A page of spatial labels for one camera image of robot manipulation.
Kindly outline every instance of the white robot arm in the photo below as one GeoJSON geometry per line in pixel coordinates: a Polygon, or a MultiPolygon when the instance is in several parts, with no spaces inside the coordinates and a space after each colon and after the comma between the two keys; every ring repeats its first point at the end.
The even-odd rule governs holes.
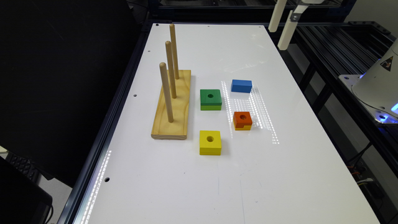
{"type": "MultiPolygon", "coordinates": [[[[289,46],[290,40],[293,37],[294,30],[297,27],[301,14],[307,9],[310,4],[321,4],[324,0],[298,0],[297,6],[291,10],[287,17],[286,25],[282,31],[279,39],[279,50],[286,50],[289,46]]],[[[272,13],[271,21],[269,23],[269,32],[275,32],[278,28],[282,12],[285,8],[286,0],[278,0],[275,5],[274,12],[272,13]]]]}

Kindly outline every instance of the green block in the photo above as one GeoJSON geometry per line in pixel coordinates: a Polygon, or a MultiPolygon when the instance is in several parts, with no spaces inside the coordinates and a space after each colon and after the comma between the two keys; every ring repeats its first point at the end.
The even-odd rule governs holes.
{"type": "Polygon", "coordinates": [[[216,105],[216,106],[200,106],[200,110],[221,110],[221,105],[216,105]]]}
{"type": "Polygon", "coordinates": [[[221,106],[220,90],[200,90],[200,106],[221,106]]]}

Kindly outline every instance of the orange block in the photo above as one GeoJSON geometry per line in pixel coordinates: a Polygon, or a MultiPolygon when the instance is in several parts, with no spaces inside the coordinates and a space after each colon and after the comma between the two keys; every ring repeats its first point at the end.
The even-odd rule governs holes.
{"type": "Polygon", "coordinates": [[[250,112],[235,112],[234,113],[234,126],[235,130],[250,130],[253,124],[250,112]]]}

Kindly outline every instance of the blue block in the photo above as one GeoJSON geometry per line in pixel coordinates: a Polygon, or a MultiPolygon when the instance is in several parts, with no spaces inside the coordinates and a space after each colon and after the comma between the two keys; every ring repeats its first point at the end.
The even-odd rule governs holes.
{"type": "Polygon", "coordinates": [[[250,93],[251,87],[252,84],[250,80],[232,80],[231,91],[250,93]]]}

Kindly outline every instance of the wooden peg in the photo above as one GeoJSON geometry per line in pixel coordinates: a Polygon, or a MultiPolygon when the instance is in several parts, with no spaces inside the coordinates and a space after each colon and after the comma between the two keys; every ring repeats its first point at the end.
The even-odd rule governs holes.
{"type": "Polygon", "coordinates": [[[174,24],[170,24],[170,36],[171,36],[171,39],[172,39],[172,52],[173,52],[173,62],[174,62],[174,77],[175,77],[175,79],[179,79],[180,75],[178,74],[177,42],[175,40],[175,27],[174,27],[174,24]]]}
{"type": "Polygon", "coordinates": [[[173,119],[173,109],[172,109],[172,99],[170,98],[170,89],[169,89],[169,81],[167,76],[167,68],[164,62],[160,63],[160,75],[162,76],[162,84],[163,84],[163,94],[164,101],[166,104],[167,118],[169,122],[172,123],[173,119]]]}
{"type": "Polygon", "coordinates": [[[171,92],[172,92],[172,98],[176,99],[177,93],[175,91],[172,43],[170,41],[166,41],[166,54],[167,54],[167,65],[169,66],[170,87],[171,87],[171,92]]]}

